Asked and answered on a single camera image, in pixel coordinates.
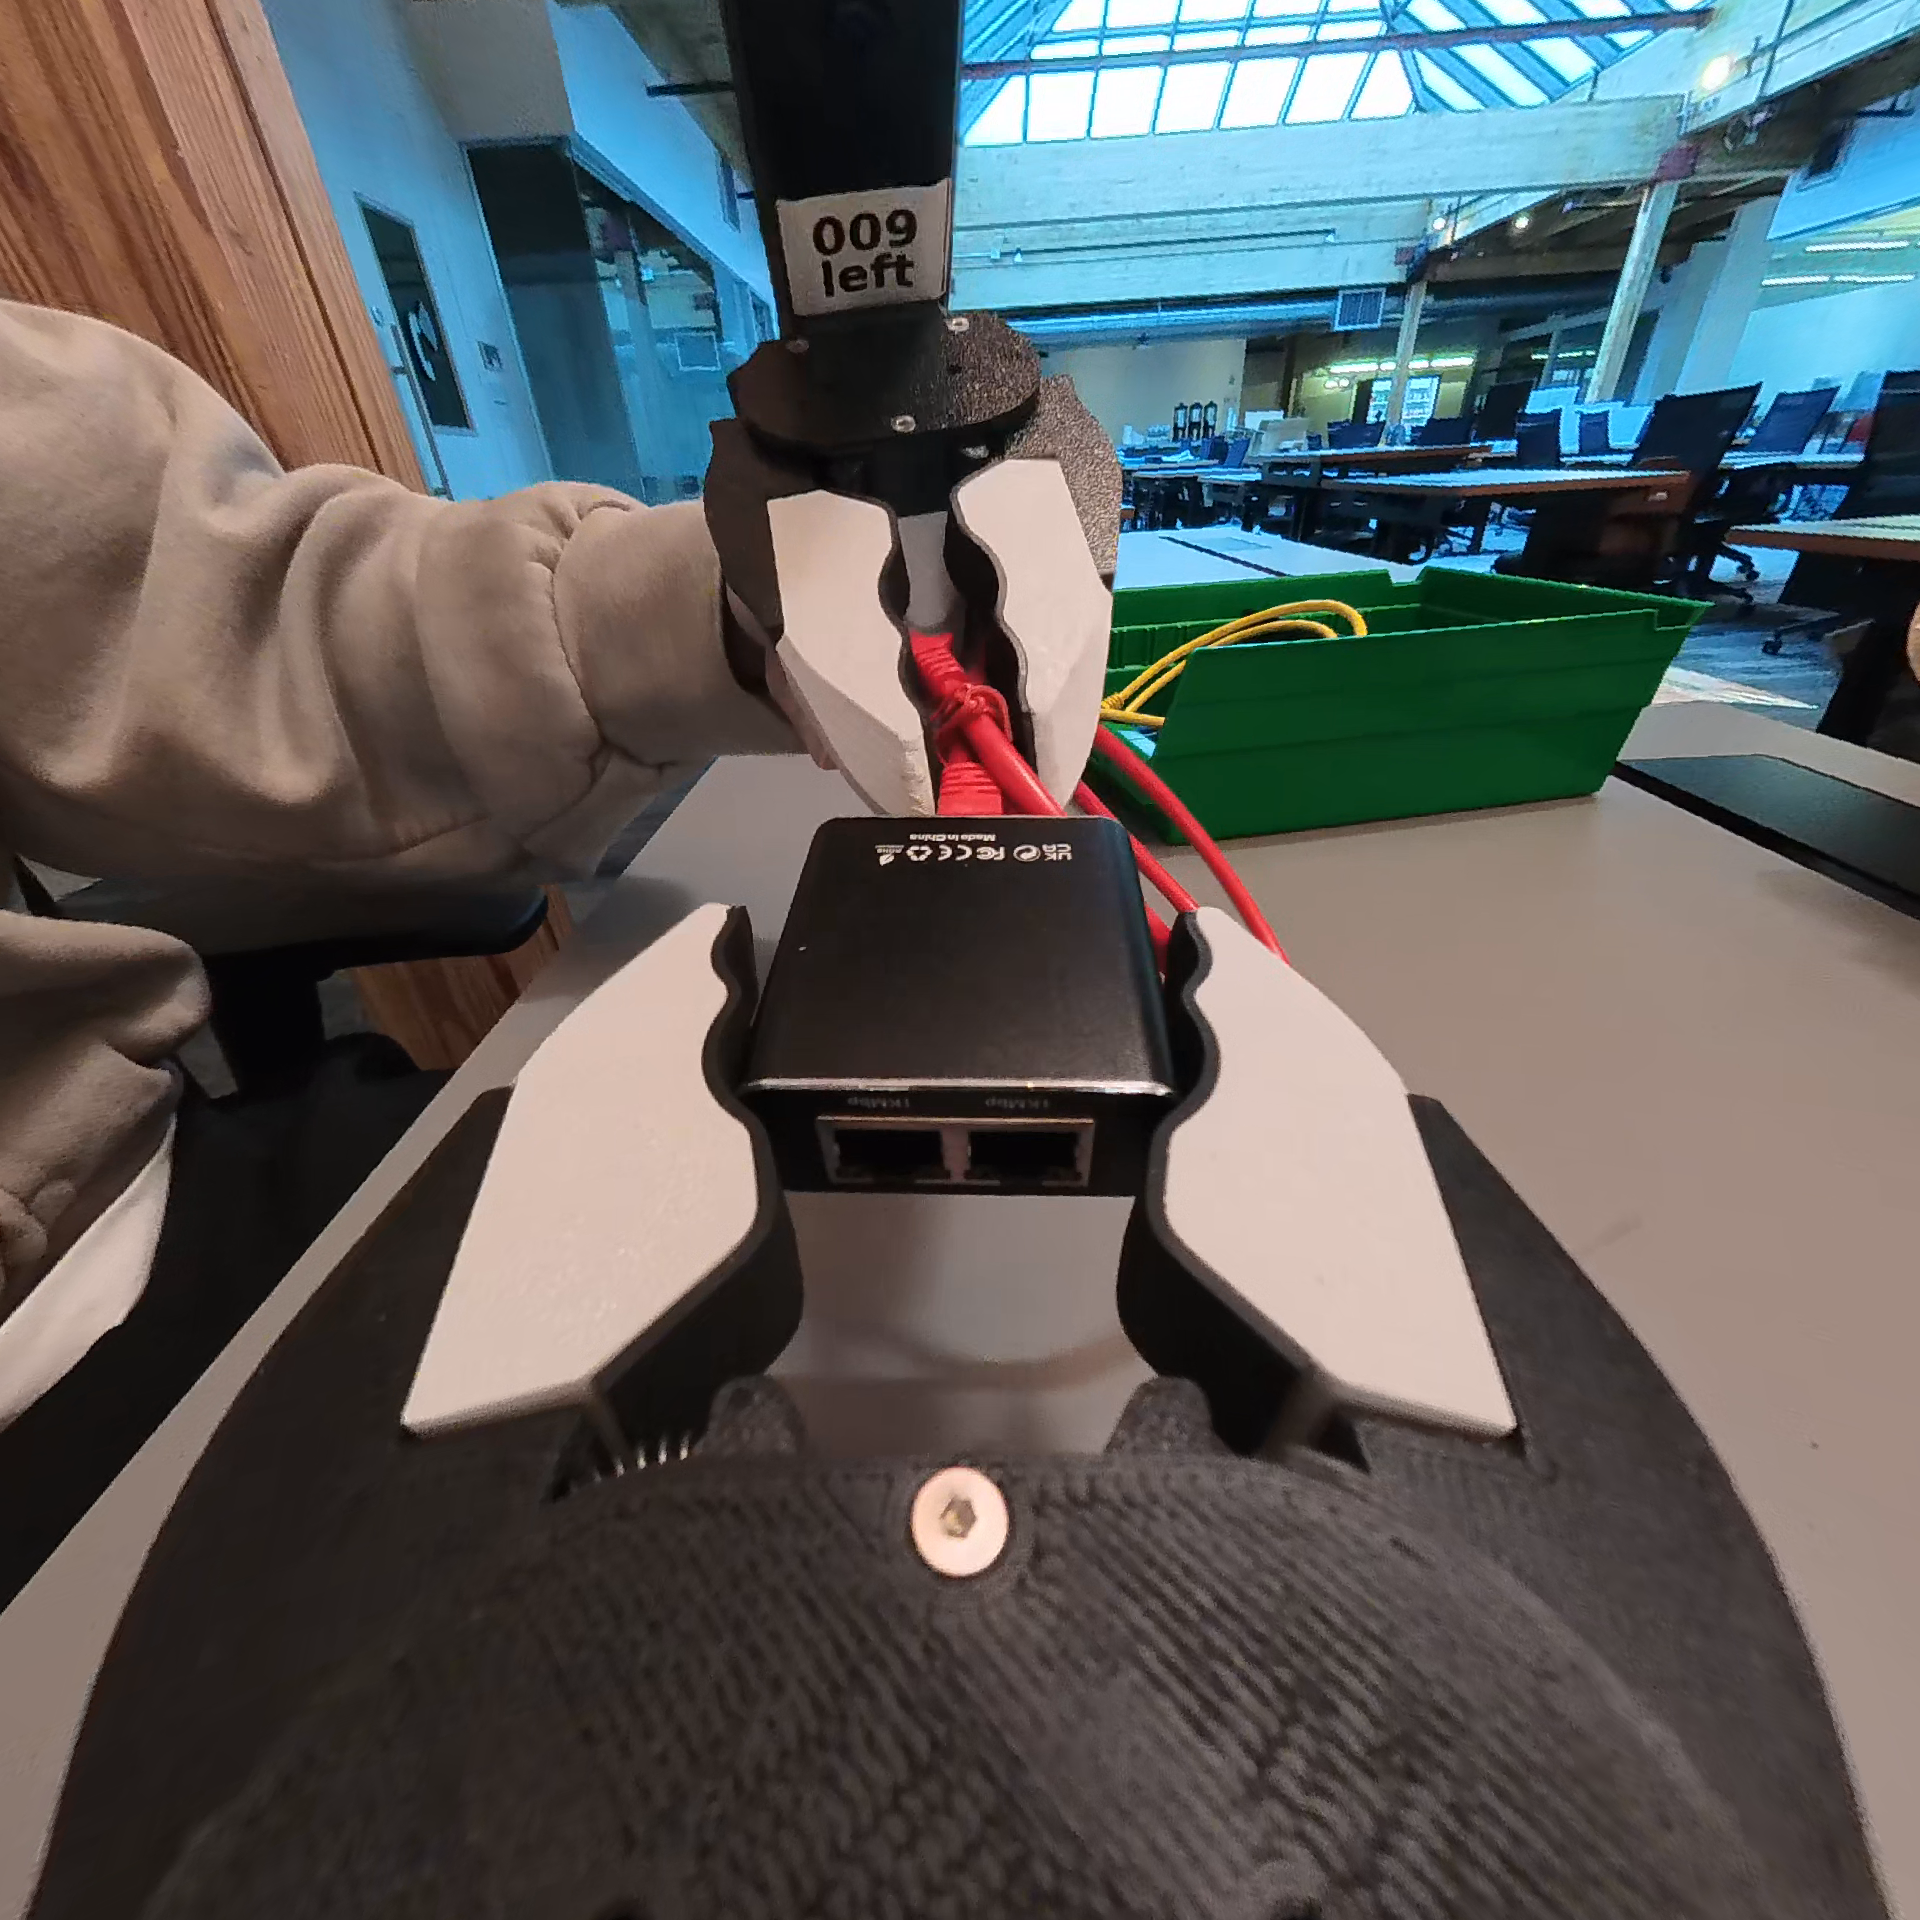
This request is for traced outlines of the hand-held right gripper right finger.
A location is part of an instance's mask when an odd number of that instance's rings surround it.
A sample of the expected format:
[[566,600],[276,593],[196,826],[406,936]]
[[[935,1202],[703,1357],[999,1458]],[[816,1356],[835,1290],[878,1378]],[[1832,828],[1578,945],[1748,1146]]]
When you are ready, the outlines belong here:
[[1119,1326],[1197,1385],[1226,1442],[1384,1420],[1518,1428],[1442,1186],[1394,1065],[1214,907],[1167,939],[1176,1099],[1119,1249]]

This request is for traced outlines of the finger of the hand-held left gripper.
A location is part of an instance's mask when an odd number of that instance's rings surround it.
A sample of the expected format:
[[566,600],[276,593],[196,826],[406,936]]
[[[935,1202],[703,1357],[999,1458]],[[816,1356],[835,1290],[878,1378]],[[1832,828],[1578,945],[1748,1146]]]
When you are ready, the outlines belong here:
[[1055,462],[995,462],[950,493],[946,572],[966,658],[1006,702],[1055,802],[1083,782],[1104,692],[1114,596]]
[[904,555],[894,512],[835,492],[765,507],[781,616],[776,658],[826,755],[878,813],[938,806],[910,681]]

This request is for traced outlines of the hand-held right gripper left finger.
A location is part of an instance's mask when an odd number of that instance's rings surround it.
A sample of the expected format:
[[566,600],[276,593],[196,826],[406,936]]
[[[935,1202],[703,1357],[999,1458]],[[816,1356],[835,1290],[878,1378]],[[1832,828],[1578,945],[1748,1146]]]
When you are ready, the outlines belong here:
[[693,1436],[800,1324],[772,1147],[740,1104],[752,918],[703,904],[519,1069],[402,1404],[413,1436],[583,1413]]

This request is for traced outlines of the black ethernet splitter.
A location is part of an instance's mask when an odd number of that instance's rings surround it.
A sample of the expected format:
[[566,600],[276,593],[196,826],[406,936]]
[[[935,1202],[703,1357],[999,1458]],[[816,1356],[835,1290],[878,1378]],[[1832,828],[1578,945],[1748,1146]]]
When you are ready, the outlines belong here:
[[1123,828],[816,833],[740,1081],[788,1190],[1132,1198],[1175,1093]]

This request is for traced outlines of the green plastic bin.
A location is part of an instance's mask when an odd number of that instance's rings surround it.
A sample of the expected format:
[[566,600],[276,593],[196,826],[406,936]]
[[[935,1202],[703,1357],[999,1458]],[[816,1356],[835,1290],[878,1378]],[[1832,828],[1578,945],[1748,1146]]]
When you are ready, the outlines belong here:
[[1106,690],[1229,622],[1309,605],[1191,653],[1119,734],[1215,841],[1589,797],[1704,616],[1647,593],[1384,568],[1115,589]]

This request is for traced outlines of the person's left forearm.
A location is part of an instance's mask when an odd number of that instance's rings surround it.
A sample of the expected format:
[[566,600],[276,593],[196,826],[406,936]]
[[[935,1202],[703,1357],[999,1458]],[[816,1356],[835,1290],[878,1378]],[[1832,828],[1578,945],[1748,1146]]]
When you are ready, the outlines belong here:
[[5,304],[5,846],[68,874],[583,874],[800,741],[693,502],[282,468],[124,329]]

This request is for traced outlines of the black office chair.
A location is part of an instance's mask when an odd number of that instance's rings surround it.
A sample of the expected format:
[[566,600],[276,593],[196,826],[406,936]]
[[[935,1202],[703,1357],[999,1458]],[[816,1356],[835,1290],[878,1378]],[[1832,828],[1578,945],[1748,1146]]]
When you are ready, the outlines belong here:
[[560,892],[531,882],[354,897],[262,880],[90,880],[54,897],[26,860],[13,877],[34,915],[187,945],[208,973],[213,1040],[245,1094],[314,1073],[327,1042],[320,985],[339,973],[370,977],[356,995],[416,1068],[466,1064],[572,930]]

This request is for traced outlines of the wooden door panel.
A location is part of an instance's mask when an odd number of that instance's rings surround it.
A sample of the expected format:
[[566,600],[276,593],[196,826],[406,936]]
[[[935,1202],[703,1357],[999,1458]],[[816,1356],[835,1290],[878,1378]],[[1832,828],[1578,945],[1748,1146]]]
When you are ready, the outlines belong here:
[[[412,492],[416,460],[298,96],[260,5],[5,5],[5,304],[80,315],[198,376],[286,470]],[[542,485],[510,485],[492,500]],[[531,882],[242,872],[314,894]]]

